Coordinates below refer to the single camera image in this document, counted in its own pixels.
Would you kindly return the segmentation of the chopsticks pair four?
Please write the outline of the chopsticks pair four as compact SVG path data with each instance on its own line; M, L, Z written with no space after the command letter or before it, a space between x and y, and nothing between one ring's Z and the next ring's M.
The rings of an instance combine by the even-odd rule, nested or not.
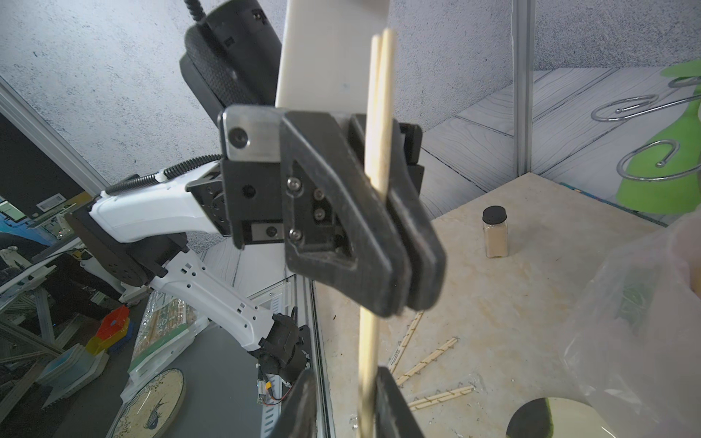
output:
M446 403L448 401L463 397L474 392L476 388L473 385L454 388L445 392L440 392L431 396L423 397L408 403L408 407L412 412L425 409L434 405Z

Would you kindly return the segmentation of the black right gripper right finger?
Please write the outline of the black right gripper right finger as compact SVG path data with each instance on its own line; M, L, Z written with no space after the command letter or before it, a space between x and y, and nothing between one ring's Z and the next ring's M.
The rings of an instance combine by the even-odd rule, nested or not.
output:
M403 394L386 367L378 368L375 386L375 436L424 438Z

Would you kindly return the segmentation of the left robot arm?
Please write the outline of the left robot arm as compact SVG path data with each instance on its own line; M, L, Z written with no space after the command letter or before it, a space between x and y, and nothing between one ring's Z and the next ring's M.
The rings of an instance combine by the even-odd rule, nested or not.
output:
M364 173L371 38L390 5L291 1L283 35L256 1L187 8L181 72L220 153L113 184L69 224L120 282L182 299L255 357L261 377L293 383L309 364L308 328L237 294L187 234L281 243L292 272L384 318L436 304L447 255L419 198L421 128L392 125L385 200Z

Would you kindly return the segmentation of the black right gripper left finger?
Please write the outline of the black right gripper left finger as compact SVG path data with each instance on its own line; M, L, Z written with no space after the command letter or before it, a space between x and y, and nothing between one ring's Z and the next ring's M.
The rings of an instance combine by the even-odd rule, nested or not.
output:
M304 370L282 408L269 438L317 436L318 385L312 369Z

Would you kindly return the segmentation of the chopsticks pair one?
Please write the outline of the chopsticks pair one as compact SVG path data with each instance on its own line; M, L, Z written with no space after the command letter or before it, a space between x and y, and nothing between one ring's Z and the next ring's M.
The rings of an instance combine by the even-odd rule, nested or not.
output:
M401 361L401 358L403 357L403 354L405 353L405 350L411 341L412 337L414 336L414 332L416 331L423 315L425 312L420 311L417 312L416 315L414 316L414 319L412 322L408 325L407 330L405 332L405 335L402 337L400 342L397 344L396 349L394 350L394 353L390 357L387 367L390 371L390 373L394 373L396 370L399 362Z

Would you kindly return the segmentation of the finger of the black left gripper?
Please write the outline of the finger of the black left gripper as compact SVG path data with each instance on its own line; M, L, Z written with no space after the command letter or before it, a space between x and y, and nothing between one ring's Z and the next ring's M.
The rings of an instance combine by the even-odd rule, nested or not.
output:
M389 192L376 208L364 172L350 184L354 202L352 249L357 273L350 298L372 311L429 310L441 293L447 254L423 208L406 164L402 124L392 122Z
M279 126L282 216L291 271L350 298L357 273L350 184L363 171L328 113L289 111Z

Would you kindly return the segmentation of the metal corner post left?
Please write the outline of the metal corner post left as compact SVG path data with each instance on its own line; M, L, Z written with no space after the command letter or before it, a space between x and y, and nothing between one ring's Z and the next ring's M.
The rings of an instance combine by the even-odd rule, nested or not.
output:
M514 172L532 169L533 66L535 58L536 1L512 2Z

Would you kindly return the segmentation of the chopsticks pair two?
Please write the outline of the chopsticks pair two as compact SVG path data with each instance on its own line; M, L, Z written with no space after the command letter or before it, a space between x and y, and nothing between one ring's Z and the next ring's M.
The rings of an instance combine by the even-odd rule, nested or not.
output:
M420 373L423 369L425 369L431 363L437 361L448 350L452 349L456 345L456 343L458 343L458 338L452 337L447 342L445 342L443 345L441 345L440 347L435 349L433 352L431 352L428 356L423 358L421 361L418 361L418 363L416 363L412 368L410 368L406 372L402 373L399 377L397 377L395 379L395 383L398 386L404 385L408 380L410 380L416 374Z

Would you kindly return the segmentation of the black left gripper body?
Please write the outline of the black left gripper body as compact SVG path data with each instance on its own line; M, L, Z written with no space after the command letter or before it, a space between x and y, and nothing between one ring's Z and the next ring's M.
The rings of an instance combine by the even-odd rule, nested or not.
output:
M283 224L279 126L290 109L235 105L220 114L222 153L215 169L192 182L193 193L221 235L237 248L281 243ZM328 113L361 163L365 157L363 114Z

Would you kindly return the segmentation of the round wall clock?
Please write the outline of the round wall clock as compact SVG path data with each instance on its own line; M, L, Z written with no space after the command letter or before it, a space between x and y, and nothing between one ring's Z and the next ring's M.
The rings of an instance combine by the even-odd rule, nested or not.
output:
M178 369L164 370L125 405L108 437L164 437L184 403L186 381Z

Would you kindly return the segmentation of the green plastic goblet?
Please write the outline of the green plastic goblet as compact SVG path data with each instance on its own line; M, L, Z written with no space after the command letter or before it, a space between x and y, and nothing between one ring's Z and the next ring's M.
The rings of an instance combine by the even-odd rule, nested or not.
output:
M690 100L659 106L659 112L683 112L618 167L623 173L616 201L652 215L684 215L700 206L700 61L669 67L662 76L674 88L692 86Z

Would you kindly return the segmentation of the chopsticks pair three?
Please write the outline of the chopsticks pair three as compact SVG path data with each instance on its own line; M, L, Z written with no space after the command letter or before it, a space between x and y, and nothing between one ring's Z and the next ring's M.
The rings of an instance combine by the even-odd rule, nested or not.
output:
M396 34L387 27L372 37L364 171L372 186L377 210L386 209L392 153L392 106L394 105L394 57ZM358 351L358 437L374 436L380 318L360 308Z

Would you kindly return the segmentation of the toothpick jar black lid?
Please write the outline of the toothpick jar black lid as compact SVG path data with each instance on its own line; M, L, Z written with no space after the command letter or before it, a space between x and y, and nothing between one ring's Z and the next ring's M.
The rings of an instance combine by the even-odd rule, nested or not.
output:
M486 257L506 257L509 254L506 209L501 205L489 206L483 211L482 223Z

